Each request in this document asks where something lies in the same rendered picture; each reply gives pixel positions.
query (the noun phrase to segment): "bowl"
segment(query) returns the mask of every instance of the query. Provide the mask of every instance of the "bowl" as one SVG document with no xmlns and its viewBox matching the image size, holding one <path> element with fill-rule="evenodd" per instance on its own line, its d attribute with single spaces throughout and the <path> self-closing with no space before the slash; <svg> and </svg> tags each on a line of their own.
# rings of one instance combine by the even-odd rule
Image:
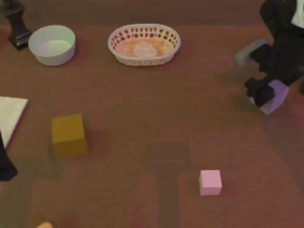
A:
<svg viewBox="0 0 304 228">
<path fill-rule="evenodd" d="M 157 66 L 173 59 L 181 46 L 179 34 L 161 24 L 132 24 L 116 29 L 108 48 L 128 66 Z"/>
<path fill-rule="evenodd" d="M 59 66 L 73 57 L 75 40 L 74 32 L 65 26 L 45 26 L 30 36 L 28 48 L 40 63 Z"/>
</svg>

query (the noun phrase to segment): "bowl rim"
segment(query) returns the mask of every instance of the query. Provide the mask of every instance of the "bowl rim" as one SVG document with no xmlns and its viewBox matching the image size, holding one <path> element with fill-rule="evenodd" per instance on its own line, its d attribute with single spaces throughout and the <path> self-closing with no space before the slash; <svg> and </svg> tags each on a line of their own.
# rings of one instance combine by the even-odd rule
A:
<svg viewBox="0 0 304 228">
<path fill-rule="evenodd" d="M 49 27 L 61 27 L 61 28 L 66 29 L 66 30 L 68 30 L 68 31 L 71 32 L 72 41 L 73 41 L 73 42 L 71 43 L 71 47 L 70 47 L 68 50 L 66 50 L 66 51 L 64 51 L 64 52 L 62 52 L 62 53 L 60 53 L 60 54 L 58 54 L 58 55 L 44 56 L 44 55 L 38 54 L 36 51 L 33 50 L 33 48 L 31 48 L 30 43 L 31 43 L 31 38 L 33 37 L 33 35 L 37 34 L 38 32 L 41 32 L 41 30 L 47 29 L 47 28 L 49 28 Z M 43 58 L 52 58 L 52 57 L 58 57 L 58 56 L 60 56 L 60 55 L 63 55 L 63 54 L 65 54 L 65 53 L 69 52 L 71 49 L 73 49 L 74 46 L 75 46 L 75 42 L 76 42 L 76 35 L 75 35 L 74 31 L 73 31 L 72 29 L 70 29 L 69 27 L 67 27 L 67 26 L 63 26 L 63 25 L 47 25 L 47 26 L 43 26 L 43 27 L 37 29 L 36 31 L 34 31 L 34 32 L 32 33 L 32 35 L 29 37 L 28 41 L 29 41 L 29 42 L 28 42 L 28 48 L 29 48 L 29 50 L 31 51 L 31 53 L 33 53 L 35 56 L 37 56 L 37 57 L 43 57 Z"/>
<path fill-rule="evenodd" d="M 154 27 L 154 26 L 166 28 L 167 30 L 171 31 L 176 36 L 178 42 L 177 42 L 176 47 L 172 51 L 169 51 L 164 55 L 156 56 L 156 57 L 129 57 L 129 56 L 122 55 L 122 54 L 116 52 L 111 45 L 111 40 L 112 40 L 114 34 L 116 34 L 118 31 L 121 31 L 123 29 L 129 29 L 130 27 L 144 28 L 144 27 Z M 120 58 L 127 59 L 127 60 L 159 60 L 159 59 L 164 59 L 164 58 L 168 58 L 170 56 L 175 55 L 175 53 L 181 47 L 181 38 L 176 30 L 174 30 L 173 28 L 171 28 L 169 26 L 163 25 L 163 24 L 153 24 L 153 23 L 151 23 L 151 24 L 129 24 L 129 25 L 124 25 L 124 26 L 121 26 L 121 27 L 115 29 L 110 34 L 107 45 L 108 45 L 108 48 L 110 49 L 110 52 L 116 57 L 120 57 Z"/>
</svg>

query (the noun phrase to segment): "basket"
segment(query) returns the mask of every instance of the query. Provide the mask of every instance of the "basket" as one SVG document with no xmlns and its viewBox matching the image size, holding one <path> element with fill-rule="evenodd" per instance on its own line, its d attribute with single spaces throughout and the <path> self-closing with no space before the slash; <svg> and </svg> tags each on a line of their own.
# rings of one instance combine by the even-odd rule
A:
<svg viewBox="0 0 304 228">
<path fill-rule="evenodd" d="M 116 29 L 108 47 L 127 66 L 157 66 L 174 57 L 181 46 L 179 34 L 160 24 L 132 24 Z"/>
</svg>

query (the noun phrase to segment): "brown tabletop surface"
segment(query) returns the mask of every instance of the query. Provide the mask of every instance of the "brown tabletop surface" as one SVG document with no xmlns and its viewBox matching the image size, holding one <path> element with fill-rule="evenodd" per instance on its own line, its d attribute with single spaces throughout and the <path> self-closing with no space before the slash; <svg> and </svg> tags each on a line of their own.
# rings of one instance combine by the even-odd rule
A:
<svg viewBox="0 0 304 228">
<path fill-rule="evenodd" d="M 45 220 L 61 228 L 303 226 L 304 97 L 293 85 L 279 110 L 262 115 L 243 86 L 262 76 L 257 65 L 232 59 L 254 39 L 269 38 L 263 25 L 173 26 L 180 52 L 147 68 L 111 55 L 106 42 L 117 26 L 70 27 L 77 52 L 61 67 L 17 52 L 9 28 L 0 28 L 1 96 L 29 99 L 8 148 L 19 174 L 0 183 L 1 228 Z M 51 118 L 73 113 L 84 115 L 90 154 L 56 159 Z M 187 147 L 188 168 L 151 169 L 146 148 L 160 142 Z M 164 180 L 157 175 L 164 167 L 179 176 L 171 171 Z M 199 196 L 202 169 L 221 170 L 220 196 Z"/>
</svg>

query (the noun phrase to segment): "block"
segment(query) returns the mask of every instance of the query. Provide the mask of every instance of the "block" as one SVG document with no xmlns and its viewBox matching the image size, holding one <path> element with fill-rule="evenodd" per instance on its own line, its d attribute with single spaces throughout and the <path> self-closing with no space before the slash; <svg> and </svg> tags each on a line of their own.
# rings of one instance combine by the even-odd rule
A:
<svg viewBox="0 0 304 228">
<path fill-rule="evenodd" d="M 53 228 L 53 225 L 49 222 L 43 222 L 39 226 L 37 226 L 36 228 Z"/>
<path fill-rule="evenodd" d="M 28 99 L 0 96 L 0 130 L 7 148 L 28 104 Z"/>
<path fill-rule="evenodd" d="M 270 115 L 272 112 L 278 109 L 286 99 L 289 92 L 289 87 L 279 80 L 273 80 L 268 85 L 274 88 L 275 97 L 259 108 L 260 111 L 265 115 Z M 252 97 L 249 98 L 249 100 L 251 103 L 255 104 Z"/>
<path fill-rule="evenodd" d="M 233 57 L 233 59 L 237 62 L 238 65 L 244 66 L 246 65 L 250 60 L 250 53 L 254 50 L 258 49 L 260 46 L 268 44 L 267 40 L 265 39 L 257 39 L 256 41 L 252 42 L 245 48 L 243 48 L 241 51 L 236 53 Z"/>
<path fill-rule="evenodd" d="M 59 158 L 88 154 L 82 115 L 72 114 L 53 118 L 52 143 Z"/>
<path fill-rule="evenodd" d="M 222 190 L 222 180 L 219 170 L 201 170 L 199 175 L 201 196 L 219 195 Z"/>
</svg>

